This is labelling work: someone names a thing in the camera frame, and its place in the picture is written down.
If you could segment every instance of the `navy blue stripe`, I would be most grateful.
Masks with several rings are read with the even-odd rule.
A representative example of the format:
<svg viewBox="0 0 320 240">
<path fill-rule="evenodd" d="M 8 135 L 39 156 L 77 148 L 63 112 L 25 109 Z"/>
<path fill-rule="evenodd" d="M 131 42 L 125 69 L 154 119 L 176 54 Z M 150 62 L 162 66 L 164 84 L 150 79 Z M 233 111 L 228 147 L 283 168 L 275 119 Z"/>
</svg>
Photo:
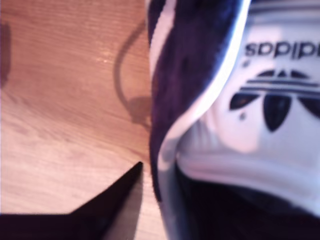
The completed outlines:
<svg viewBox="0 0 320 240">
<path fill-rule="evenodd" d="M 318 87 L 318 83 L 314 82 L 302 82 L 302 81 L 285 81 L 285 80 L 248 80 L 248 84 L 283 84 L 292 86 L 304 86 L 304 87 Z"/>
<path fill-rule="evenodd" d="M 152 0 L 149 4 L 148 9 L 148 38 L 149 45 L 151 43 L 152 36 L 154 34 L 158 19 L 162 10 L 164 9 L 164 5 L 166 0 Z"/>
<path fill-rule="evenodd" d="M 288 89 L 288 88 L 268 88 L 268 87 L 241 87 L 242 91 L 266 91 L 273 93 L 292 93 L 292 94 L 302 94 L 302 95 L 314 95 L 320 96 L 320 91 L 308 91 L 299 89 Z"/>
</svg>

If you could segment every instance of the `wooden surface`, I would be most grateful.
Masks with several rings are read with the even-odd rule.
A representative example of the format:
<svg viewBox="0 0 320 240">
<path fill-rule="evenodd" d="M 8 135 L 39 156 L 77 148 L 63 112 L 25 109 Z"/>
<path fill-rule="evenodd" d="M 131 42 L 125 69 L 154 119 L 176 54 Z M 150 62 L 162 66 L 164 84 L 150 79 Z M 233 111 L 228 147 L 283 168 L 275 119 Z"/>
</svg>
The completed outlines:
<svg viewBox="0 0 320 240">
<path fill-rule="evenodd" d="M 143 0 L 1 1 L 1 212 L 67 213 L 138 161 L 110 233 L 163 240 Z"/>
</svg>

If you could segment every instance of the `adidas logo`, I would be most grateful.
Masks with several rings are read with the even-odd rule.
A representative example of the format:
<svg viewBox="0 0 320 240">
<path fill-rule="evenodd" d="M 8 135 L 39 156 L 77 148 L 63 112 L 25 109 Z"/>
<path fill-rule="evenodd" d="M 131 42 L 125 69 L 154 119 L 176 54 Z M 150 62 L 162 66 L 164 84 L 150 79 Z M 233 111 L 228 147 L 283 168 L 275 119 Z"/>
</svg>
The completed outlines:
<svg viewBox="0 0 320 240">
<path fill-rule="evenodd" d="M 320 119 L 320 86 L 300 71 L 292 70 L 288 74 L 284 70 L 267 70 L 258 74 L 233 95 L 229 109 L 244 108 L 261 96 L 264 96 L 264 120 L 271 132 L 284 123 L 292 98 L 297 98 L 311 114 Z"/>
</svg>

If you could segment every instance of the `black object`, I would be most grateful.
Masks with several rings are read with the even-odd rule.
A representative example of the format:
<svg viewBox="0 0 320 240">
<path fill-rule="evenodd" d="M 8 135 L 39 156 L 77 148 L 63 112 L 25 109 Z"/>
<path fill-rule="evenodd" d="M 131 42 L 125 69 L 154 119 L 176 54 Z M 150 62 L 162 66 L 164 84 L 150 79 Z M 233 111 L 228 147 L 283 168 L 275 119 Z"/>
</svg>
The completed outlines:
<svg viewBox="0 0 320 240">
<path fill-rule="evenodd" d="M 319 240 L 320 219 L 257 190 L 176 177 L 192 240 Z"/>
<path fill-rule="evenodd" d="M 0 215 L 1 240 L 100 240 L 139 179 L 138 162 L 107 190 L 69 214 Z"/>
</svg>

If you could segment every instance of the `black fabric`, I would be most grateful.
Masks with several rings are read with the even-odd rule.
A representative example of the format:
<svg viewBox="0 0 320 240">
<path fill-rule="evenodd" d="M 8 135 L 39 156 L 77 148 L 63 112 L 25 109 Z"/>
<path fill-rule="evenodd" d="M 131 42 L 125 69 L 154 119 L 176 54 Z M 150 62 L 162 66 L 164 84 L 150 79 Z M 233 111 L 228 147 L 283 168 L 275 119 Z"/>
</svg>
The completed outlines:
<svg viewBox="0 0 320 240">
<path fill-rule="evenodd" d="M 242 0 L 177 0 L 173 28 L 152 77 L 150 160 L 161 202 L 157 161 L 172 126 L 217 74 L 233 35 Z"/>
<path fill-rule="evenodd" d="M 192 180 L 177 167 L 193 240 L 318 240 L 320 220 L 277 197 L 235 186 Z M 282 213 L 238 193 L 273 202 Z"/>
</svg>

